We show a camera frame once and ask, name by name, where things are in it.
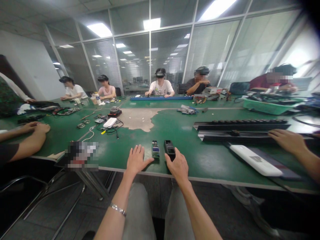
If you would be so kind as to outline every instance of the pink shirt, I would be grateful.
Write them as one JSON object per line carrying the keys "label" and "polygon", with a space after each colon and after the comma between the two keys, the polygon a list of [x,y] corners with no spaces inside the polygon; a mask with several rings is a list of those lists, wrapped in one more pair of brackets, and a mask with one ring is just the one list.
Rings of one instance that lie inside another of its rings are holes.
{"label": "pink shirt", "polygon": [[101,96],[103,94],[103,96],[109,96],[112,94],[112,91],[116,91],[116,88],[114,86],[109,86],[109,91],[107,92],[105,87],[101,87],[98,91],[99,96]]}

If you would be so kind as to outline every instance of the green table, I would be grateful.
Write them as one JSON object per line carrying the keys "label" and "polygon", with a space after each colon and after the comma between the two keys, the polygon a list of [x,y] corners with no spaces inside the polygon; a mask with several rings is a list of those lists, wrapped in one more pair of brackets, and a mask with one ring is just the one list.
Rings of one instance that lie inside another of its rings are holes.
{"label": "green table", "polygon": [[[70,116],[50,116],[45,117],[43,122],[51,125],[51,131],[47,134],[47,140],[43,148],[36,153],[36,156],[46,157],[52,153],[63,151],[67,148],[71,140],[83,139],[88,133],[89,128],[94,125],[94,116],[97,114],[107,114],[109,109],[114,106],[121,106],[123,109],[158,109],[158,114],[152,117],[154,126],[150,132],[144,132],[141,129],[129,130],[120,128],[118,130],[119,140],[115,133],[111,135],[101,135],[101,131],[93,129],[95,133],[89,141],[99,142],[99,169],[124,171],[131,147],[141,144],[145,147],[145,158],[151,157],[151,142],[157,140],[160,146],[160,160],[154,161],[141,174],[172,177],[167,169],[164,158],[164,140],[171,140],[185,156],[189,165],[190,180],[229,184],[236,186],[247,186],[282,190],[270,180],[266,179],[247,164],[236,159],[227,148],[218,143],[202,142],[197,136],[198,132],[193,128],[196,121],[211,120],[236,120],[236,119],[274,119],[285,118],[263,113],[250,112],[242,108],[242,103],[234,104],[232,101],[224,100],[218,102],[206,102],[195,106],[192,100],[171,100],[171,101],[130,101],[127,100],[97,106],[89,103],[82,107],[83,109]],[[208,107],[206,113],[200,112],[197,115],[182,115],[176,111],[181,104],[194,106],[196,108]],[[69,102],[62,105],[73,106]],[[82,129],[76,129],[83,116],[91,114],[94,110],[102,108],[96,114],[87,119],[91,120],[87,126]],[[16,126],[16,120],[19,117],[0,120],[1,126],[10,129]],[[295,132],[313,132],[315,128],[309,127],[295,121],[290,122],[290,130]],[[307,176],[306,171],[297,160],[286,153],[278,146],[257,145],[261,150],[267,152],[276,160],[284,163],[290,169],[303,176],[304,181],[284,181],[279,182],[294,192],[318,193],[318,187]]]}

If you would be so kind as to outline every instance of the white device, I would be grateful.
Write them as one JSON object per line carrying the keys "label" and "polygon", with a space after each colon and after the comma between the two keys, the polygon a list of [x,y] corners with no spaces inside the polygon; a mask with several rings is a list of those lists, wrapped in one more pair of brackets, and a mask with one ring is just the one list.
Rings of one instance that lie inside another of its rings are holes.
{"label": "white device", "polygon": [[103,125],[104,128],[111,128],[115,122],[117,121],[117,118],[109,118],[108,121]]}
{"label": "white device", "polygon": [[279,177],[282,172],[273,166],[271,163],[264,160],[262,157],[251,151],[249,148],[243,145],[231,145],[230,149],[234,151],[238,156],[245,160],[260,174],[267,177]]}

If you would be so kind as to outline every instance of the woman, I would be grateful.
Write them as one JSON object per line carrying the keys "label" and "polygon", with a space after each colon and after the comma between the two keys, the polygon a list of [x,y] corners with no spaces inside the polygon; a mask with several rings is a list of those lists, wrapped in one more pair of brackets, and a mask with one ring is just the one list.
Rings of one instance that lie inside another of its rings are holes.
{"label": "woman", "polygon": [[148,96],[152,91],[154,91],[154,95],[164,95],[165,98],[173,97],[174,90],[171,83],[168,80],[164,80],[166,70],[164,68],[158,68],[155,74],[157,80],[151,83],[150,89],[145,93],[145,95]]}
{"label": "woman", "polygon": [[101,100],[116,97],[116,88],[109,84],[109,78],[106,75],[98,77],[98,81],[103,86],[98,91]]}
{"label": "woman", "polygon": [[72,78],[63,76],[59,81],[63,83],[66,88],[66,95],[60,98],[61,101],[88,97],[81,86],[74,84]]}

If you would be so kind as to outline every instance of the bag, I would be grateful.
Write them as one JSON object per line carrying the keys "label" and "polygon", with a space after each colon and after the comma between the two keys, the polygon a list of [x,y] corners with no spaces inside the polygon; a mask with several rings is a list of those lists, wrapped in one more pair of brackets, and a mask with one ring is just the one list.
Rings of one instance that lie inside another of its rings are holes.
{"label": "bag", "polygon": [[235,95],[244,95],[250,88],[250,82],[231,83],[229,92]]}

